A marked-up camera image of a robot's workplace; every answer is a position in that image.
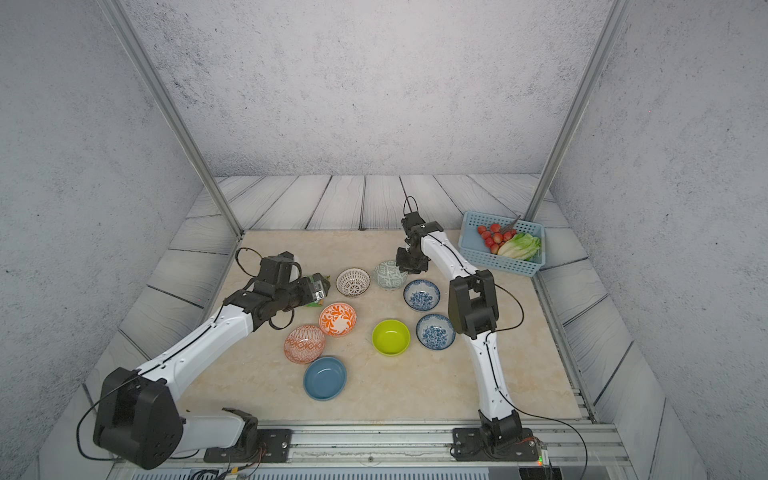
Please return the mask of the green patterned bowl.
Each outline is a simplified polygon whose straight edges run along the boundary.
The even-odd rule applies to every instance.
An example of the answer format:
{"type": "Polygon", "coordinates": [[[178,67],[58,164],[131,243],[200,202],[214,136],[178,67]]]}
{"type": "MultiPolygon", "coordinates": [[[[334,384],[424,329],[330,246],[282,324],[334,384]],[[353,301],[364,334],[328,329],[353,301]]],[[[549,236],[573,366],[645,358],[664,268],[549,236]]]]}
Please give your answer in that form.
{"type": "Polygon", "coordinates": [[[400,270],[395,260],[379,263],[373,270],[376,283],[384,289],[395,290],[406,284],[407,272],[400,270]]]}

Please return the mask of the blue floral bowl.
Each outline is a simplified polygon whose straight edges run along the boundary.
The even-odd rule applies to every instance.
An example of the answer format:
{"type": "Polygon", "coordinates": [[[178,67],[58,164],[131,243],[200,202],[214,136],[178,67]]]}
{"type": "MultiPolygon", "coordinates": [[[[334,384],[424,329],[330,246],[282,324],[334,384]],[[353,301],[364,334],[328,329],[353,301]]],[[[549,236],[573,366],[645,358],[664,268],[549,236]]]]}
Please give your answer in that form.
{"type": "Polygon", "coordinates": [[[450,319],[440,314],[423,316],[416,324],[416,335],[422,346],[434,351],[449,348],[456,338],[450,319]]]}
{"type": "Polygon", "coordinates": [[[433,282],[416,279],[404,287],[403,298],[405,303],[413,310],[426,312],[438,306],[441,293],[438,286],[433,282]]]}

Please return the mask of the red patterned bowl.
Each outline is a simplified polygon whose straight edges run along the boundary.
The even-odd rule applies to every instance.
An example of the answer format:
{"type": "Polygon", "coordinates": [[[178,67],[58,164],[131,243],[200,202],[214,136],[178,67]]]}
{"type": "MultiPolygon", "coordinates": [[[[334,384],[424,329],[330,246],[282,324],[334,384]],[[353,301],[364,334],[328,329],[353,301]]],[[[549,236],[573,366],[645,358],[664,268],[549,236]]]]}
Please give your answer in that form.
{"type": "Polygon", "coordinates": [[[295,364],[309,364],[318,359],[326,346],[326,337],[315,325],[302,325],[291,331],[284,342],[285,357],[295,364]]]}

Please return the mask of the white lattice bowl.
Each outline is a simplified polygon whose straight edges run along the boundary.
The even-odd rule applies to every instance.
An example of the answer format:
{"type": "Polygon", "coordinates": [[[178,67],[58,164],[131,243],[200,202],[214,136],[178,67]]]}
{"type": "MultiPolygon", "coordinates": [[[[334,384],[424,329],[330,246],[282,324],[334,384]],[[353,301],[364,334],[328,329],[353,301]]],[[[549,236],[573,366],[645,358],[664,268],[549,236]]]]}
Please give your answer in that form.
{"type": "Polygon", "coordinates": [[[345,297],[358,297],[364,294],[370,285],[371,277],[368,272],[357,267],[342,271],[336,279],[336,289],[345,297]]]}

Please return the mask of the orange floral bowl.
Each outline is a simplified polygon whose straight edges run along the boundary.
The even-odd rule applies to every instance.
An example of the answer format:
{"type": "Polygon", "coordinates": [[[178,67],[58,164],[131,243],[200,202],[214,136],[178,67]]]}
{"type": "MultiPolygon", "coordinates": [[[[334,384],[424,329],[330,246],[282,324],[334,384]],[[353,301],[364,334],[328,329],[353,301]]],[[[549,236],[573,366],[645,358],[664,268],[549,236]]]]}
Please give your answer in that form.
{"type": "Polygon", "coordinates": [[[331,337],[343,337],[351,332],[357,323],[357,312],[349,304],[336,302],[326,306],[320,313],[318,326],[331,337]]]}

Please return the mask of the lime green bowl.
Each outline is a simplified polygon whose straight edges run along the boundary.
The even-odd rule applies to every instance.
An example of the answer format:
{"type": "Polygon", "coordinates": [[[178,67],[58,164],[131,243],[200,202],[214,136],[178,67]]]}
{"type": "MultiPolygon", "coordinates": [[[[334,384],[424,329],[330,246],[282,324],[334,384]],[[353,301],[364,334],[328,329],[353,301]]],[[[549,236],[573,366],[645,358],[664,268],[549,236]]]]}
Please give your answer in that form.
{"type": "Polygon", "coordinates": [[[404,353],[410,346],[410,330],[396,319],[379,322],[372,332],[372,344],[382,355],[394,357],[404,353]]]}

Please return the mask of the plain blue bowl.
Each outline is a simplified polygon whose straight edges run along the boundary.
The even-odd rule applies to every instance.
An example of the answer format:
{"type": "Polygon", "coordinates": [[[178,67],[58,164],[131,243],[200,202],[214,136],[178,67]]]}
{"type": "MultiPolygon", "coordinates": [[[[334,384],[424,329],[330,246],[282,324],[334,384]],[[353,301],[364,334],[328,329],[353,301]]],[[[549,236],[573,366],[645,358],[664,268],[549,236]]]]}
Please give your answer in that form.
{"type": "Polygon", "coordinates": [[[305,393],[317,401],[329,401],[336,398],[344,389],[347,370],[341,360],[335,357],[321,357],[307,368],[303,387],[305,393]]]}

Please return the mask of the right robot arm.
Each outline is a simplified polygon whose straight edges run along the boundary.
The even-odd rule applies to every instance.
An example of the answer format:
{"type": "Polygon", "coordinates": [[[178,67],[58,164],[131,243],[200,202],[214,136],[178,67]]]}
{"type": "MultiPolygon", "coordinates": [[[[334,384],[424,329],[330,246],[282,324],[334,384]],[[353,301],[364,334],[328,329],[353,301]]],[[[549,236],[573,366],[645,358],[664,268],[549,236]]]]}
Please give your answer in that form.
{"type": "Polygon", "coordinates": [[[396,254],[400,270],[418,274],[434,265],[449,280],[448,317],[472,354],[479,392],[479,433],[487,452],[498,452],[529,436],[521,424],[504,381],[498,352],[499,306],[489,270],[480,270],[451,243],[443,227],[425,221],[419,212],[401,220],[404,247],[396,254]]]}

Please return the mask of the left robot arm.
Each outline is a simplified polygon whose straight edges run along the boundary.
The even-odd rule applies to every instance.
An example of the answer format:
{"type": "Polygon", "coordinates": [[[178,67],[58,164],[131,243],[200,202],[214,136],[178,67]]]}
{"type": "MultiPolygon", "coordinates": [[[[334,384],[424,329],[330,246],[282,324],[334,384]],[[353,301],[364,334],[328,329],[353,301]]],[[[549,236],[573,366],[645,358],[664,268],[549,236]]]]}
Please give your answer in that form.
{"type": "Polygon", "coordinates": [[[329,280],[306,276],[290,252],[261,259],[260,269],[226,297],[218,311],[178,343],[142,365],[119,367],[102,383],[94,444],[145,470],[188,451],[208,461],[252,461],[264,448],[255,416],[236,408],[183,415],[177,402],[187,388],[230,347],[272,324],[279,312],[324,299],[329,280]]]}

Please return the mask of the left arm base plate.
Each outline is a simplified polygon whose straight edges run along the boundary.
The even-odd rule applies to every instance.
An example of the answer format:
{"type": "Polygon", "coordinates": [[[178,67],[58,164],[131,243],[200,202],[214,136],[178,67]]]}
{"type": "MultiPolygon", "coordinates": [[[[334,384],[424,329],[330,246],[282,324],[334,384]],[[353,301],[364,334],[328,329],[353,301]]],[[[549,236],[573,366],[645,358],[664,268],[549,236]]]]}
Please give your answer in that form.
{"type": "Polygon", "coordinates": [[[233,446],[209,448],[205,451],[205,463],[285,463],[291,446],[291,429],[246,430],[233,446]]]}

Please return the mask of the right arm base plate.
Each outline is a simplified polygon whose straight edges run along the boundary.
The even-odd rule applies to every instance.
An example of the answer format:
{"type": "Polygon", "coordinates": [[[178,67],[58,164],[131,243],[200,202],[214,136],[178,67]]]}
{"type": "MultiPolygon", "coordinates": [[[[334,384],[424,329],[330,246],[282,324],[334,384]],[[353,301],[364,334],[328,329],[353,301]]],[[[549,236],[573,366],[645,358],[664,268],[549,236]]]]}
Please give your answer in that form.
{"type": "Polygon", "coordinates": [[[481,428],[455,428],[452,435],[450,454],[459,462],[541,461],[538,440],[528,428],[511,439],[493,436],[481,428]]]}

